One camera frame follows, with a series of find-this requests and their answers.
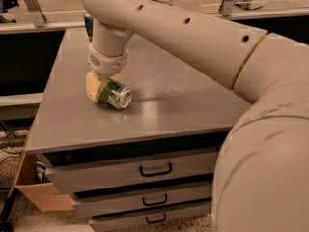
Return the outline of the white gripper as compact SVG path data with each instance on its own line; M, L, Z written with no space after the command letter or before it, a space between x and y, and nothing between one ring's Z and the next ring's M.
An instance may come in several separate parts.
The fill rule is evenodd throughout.
M108 79L105 77L121 82L122 69L126 65L128 54L129 50L126 49L125 53L120 56L105 56L96 51L91 43L89 44L87 63L93 71L86 74L86 94L91 101L99 101L100 95L108 83Z

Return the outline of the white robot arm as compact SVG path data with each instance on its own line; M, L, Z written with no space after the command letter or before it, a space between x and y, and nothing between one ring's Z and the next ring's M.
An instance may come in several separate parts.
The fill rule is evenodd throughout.
M222 145L213 232L309 232L309 46L151 0L82 0L252 106Z

